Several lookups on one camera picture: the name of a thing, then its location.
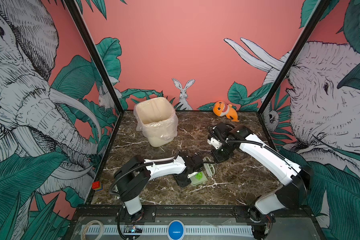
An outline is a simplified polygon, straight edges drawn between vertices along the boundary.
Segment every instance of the orange shark toy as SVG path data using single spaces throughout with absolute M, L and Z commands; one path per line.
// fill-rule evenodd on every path
M 231 119 L 233 122 L 240 122 L 237 117 L 237 112 L 234 108 L 232 108 L 232 104 L 226 104 L 223 101 L 218 101 L 213 106 L 213 112 L 221 117 L 226 116 L 228 119 Z

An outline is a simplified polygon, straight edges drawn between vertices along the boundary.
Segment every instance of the beige trash can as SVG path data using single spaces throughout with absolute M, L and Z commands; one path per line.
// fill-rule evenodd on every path
M 143 131 L 152 147 L 160 147 L 177 136 L 178 118 L 165 98 L 152 98 L 135 105 L 136 131 Z

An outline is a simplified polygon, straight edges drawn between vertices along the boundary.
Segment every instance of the blue round lid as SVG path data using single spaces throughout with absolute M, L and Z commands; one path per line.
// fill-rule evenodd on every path
M 181 240 L 184 237 L 184 225 L 179 220 L 173 220 L 168 226 L 168 238 Z

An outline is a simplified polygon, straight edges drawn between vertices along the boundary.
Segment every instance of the brown marble surface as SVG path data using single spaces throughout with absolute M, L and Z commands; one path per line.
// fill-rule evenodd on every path
M 259 138 L 267 142 L 255 113 L 238 113 L 240 124 L 246 125 Z M 237 125 L 226 117 L 206 112 L 177 112 L 178 133 L 174 140 L 162 147 L 152 147 L 142 132 L 136 131 L 137 121 L 133 112 L 127 111 L 113 143 L 106 166 L 101 174 L 102 191 L 96 192 L 92 204 L 120 204 L 108 194 L 114 173 L 131 157 L 140 154 L 146 159 L 174 156 L 178 150 L 194 154 L 211 150 L 207 143 L 209 125 L 220 121 Z M 280 183 L 264 166 L 248 154 L 235 150 L 235 156 L 215 165 L 216 173 L 197 186 L 180 188 L 172 175 L 150 181 L 140 194 L 142 204 L 166 205 L 239 205 L 250 204 L 257 196 L 276 189 Z

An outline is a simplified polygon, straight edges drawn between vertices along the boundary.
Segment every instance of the black vertical post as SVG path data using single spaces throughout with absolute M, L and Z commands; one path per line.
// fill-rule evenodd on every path
M 123 113 L 124 109 L 121 106 L 120 101 L 119 101 L 118 97 L 116 96 L 115 90 L 109 80 L 107 70 L 105 69 L 100 56 L 97 54 L 96 46 L 91 39 L 91 35 L 88 32 L 88 29 L 84 23 L 84 20 L 82 19 L 81 12 L 76 7 L 75 0 L 64 0 L 64 1 L 68 8 L 68 11 L 70 12 L 70 14 L 72 16 L 73 21 L 76 24 L 77 29 L 79 30 L 79 33 L 80 33 L 85 45 L 87 46 L 89 54 L 91 55 L 92 60 L 95 63 L 96 68 L 99 71 L 100 76 L 103 79 L 103 81 L 104 81 L 104 83 L 116 105 L 116 109 L 118 110 L 119 113 Z
M 271 89 L 269 90 L 268 95 L 264 99 L 264 102 L 261 104 L 258 113 L 261 115 L 265 108 L 268 106 L 268 103 L 271 101 L 273 95 L 279 88 L 282 81 L 285 79 L 289 69 L 292 67 L 293 63 L 295 62 L 296 58 L 298 57 L 300 51 L 302 50 L 304 44 L 308 41 L 309 36 L 313 32 L 314 28 L 316 27 L 317 23 L 319 22 L 321 16 L 323 15 L 324 11 L 328 7 L 331 0 L 320 0 L 318 3 L 315 11 L 312 13 L 311 18 L 307 22 L 304 30 L 302 31 L 296 45 L 294 46 L 291 54 L 289 55 L 287 61 L 285 62 L 283 68 L 281 69 L 279 75 L 277 76 L 275 82 L 273 83 Z

